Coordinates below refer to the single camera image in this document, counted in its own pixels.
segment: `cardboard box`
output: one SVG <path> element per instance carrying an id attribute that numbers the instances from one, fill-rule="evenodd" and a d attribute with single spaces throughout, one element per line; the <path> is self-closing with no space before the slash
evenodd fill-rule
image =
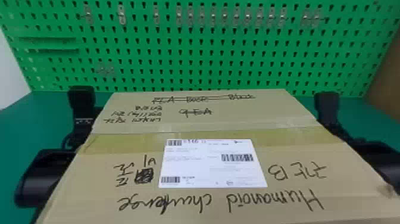
<path id="1" fill-rule="evenodd" d="M 398 31 L 365 97 L 369 103 L 400 122 L 399 62 L 400 32 Z"/>
<path id="2" fill-rule="evenodd" d="M 268 187 L 159 188 L 168 139 L 250 139 Z M 400 223 L 400 198 L 284 90 L 114 94 L 37 223 L 133 222 Z"/>

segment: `barcode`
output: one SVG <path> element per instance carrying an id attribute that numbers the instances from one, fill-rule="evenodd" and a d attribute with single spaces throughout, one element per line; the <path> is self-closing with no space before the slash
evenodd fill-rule
<path id="1" fill-rule="evenodd" d="M 162 176 L 161 183 L 180 183 L 180 176 Z"/>
<path id="2" fill-rule="evenodd" d="M 168 140 L 168 146 L 182 146 L 182 140 Z"/>
<path id="3" fill-rule="evenodd" d="M 222 154 L 222 161 L 227 162 L 249 162 L 254 161 L 252 154 Z"/>

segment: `green surface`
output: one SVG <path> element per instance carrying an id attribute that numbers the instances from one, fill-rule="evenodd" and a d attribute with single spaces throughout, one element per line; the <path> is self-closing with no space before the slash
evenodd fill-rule
<path id="1" fill-rule="evenodd" d="M 103 106 L 110 94 L 97 94 L 97 105 Z M 298 100 L 315 116 L 313 98 Z M 361 99 L 344 98 L 340 102 L 339 118 L 354 137 L 380 140 L 400 150 L 400 123 Z M 18 209 L 13 202 L 17 182 L 36 153 L 44 148 L 59 148 L 63 137 L 72 130 L 72 114 L 67 94 L 34 92 L 14 105 L 0 111 L 3 181 L 3 223 L 28 223 L 33 209 Z"/>
<path id="2" fill-rule="evenodd" d="M 93 24 L 83 16 L 84 1 L 0 1 L 0 27 L 33 90 L 67 91 L 71 85 L 92 85 L 98 92 L 285 88 L 296 96 L 330 90 L 361 97 L 400 19 L 398 0 L 252 1 L 248 10 L 248 1 L 238 0 L 226 3 L 225 26 L 224 2 L 215 1 L 212 27 L 213 1 L 204 0 L 193 1 L 193 26 L 189 1 L 180 2 L 178 26 L 179 1 L 160 0 L 156 25 L 153 1 L 123 0 L 123 26 L 118 1 L 87 2 Z M 264 18 L 256 26 L 260 3 Z M 283 7 L 287 13 L 279 26 Z"/>

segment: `white wall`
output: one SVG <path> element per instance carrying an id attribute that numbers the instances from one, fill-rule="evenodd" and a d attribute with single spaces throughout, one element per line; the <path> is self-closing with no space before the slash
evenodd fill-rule
<path id="1" fill-rule="evenodd" d="M 30 89 L 0 30 L 0 110 L 29 92 Z"/>

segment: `green pegboard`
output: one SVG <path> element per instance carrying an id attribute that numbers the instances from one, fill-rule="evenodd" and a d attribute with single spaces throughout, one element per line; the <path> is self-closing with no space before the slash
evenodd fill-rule
<path id="1" fill-rule="evenodd" d="M 361 97 L 399 19 L 398 0 L 0 0 L 0 26 L 39 91 L 285 88 Z"/>

